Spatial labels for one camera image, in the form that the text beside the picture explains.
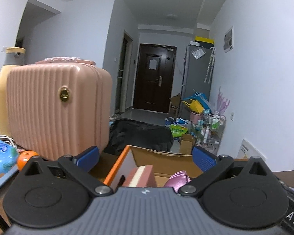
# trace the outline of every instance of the white cable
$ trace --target white cable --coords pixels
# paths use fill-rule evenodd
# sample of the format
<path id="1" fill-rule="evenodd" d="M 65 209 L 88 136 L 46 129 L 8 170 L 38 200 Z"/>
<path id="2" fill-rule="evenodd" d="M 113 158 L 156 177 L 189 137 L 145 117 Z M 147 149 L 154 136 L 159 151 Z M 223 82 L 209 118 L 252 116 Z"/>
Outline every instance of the white cable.
<path id="1" fill-rule="evenodd" d="M 14 140 L 12 138 L 10 138 L 9 136 L 0 134 L 0 140 L 5 143 L 8 143 L 10 146 L 17 149 L 17 146 L 16 146 Z"/>

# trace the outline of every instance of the orange ball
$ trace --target orange ball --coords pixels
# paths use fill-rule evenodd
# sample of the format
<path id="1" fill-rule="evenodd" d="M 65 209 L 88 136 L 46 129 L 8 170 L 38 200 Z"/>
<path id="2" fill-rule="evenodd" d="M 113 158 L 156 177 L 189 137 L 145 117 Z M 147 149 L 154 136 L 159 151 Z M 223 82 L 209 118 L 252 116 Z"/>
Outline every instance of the orange ball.
<path id="1" fill-rule="evenodd" d="M 27 150 L 27 151 L 24 151 L 23 153 L 21 153 L 16 161 L 16 165 L 17 165 L 18 170 L 21 171 L 23 169 L 23 167 L 25 166 L 25 164 L 27 163 L 27 161 L 34 155 L 39 155 L 39 154 L 37 154 L 35 151 L 31 151 L 31 150 Z"/>

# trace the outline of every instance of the ribbed suitcase shell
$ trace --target ribbed suitcase shell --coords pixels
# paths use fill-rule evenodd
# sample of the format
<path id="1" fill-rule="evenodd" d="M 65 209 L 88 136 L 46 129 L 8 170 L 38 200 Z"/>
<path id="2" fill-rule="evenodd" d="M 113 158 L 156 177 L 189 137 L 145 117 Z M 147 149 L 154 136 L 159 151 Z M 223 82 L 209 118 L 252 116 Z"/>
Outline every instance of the ribbed suitcase shell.
<path id="1" fill-rule="evenodd" d="M 69 100 L 60 100 L 62 88 Z M 14 68 L 7 79 L 10 130 L 25 149 L 56 160 L 109 140 L 112 80 L 91 64 L 61 62 Z"/>

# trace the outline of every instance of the gray refrigerator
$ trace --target gray refrigerator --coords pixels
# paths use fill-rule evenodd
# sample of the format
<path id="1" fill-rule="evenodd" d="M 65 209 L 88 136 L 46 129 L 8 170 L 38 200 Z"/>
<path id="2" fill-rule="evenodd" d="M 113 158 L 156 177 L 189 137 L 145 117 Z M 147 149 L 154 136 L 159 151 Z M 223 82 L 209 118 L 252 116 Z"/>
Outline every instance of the gray refrigerator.
<path id="1" fill-rule="evenodd" d="M 204 93 L 207 98 L 209 98 L 210 95 L 211 80 L 210 83 L 208 83 L 208 79 L 211 67 L 209 69 L 208 78 L 206 82 L 204 81 L 207 74 L 212 50 L 201 47 L 205 50 L 206 53 L 202 57 L 195 59 L 192 51 L 194 51 L 196 48 L 198 48 L 198 46 L 192 44 L 188 44 L 186 48 L 181 99 L 192 96 L 195 93 L 194 90 L 196 90 L 198 93 Z M 187 120 L 190 119 L 190 111 L 182 102 L 180 103 L 179 117 Z"/>

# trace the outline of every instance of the gold oval emblem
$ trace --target gold oval emblem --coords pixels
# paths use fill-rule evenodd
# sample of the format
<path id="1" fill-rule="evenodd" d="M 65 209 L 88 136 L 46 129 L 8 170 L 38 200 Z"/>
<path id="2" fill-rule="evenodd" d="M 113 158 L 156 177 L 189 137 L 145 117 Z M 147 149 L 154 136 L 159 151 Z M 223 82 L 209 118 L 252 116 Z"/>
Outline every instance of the gold oval emblem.
<path id="1" fill-rule="evenodd" d="M 67 102 L 70 99 L 70 92 L 67 88 L 63 87 L 59 94 L 60 100 L 62 102 Z"/>

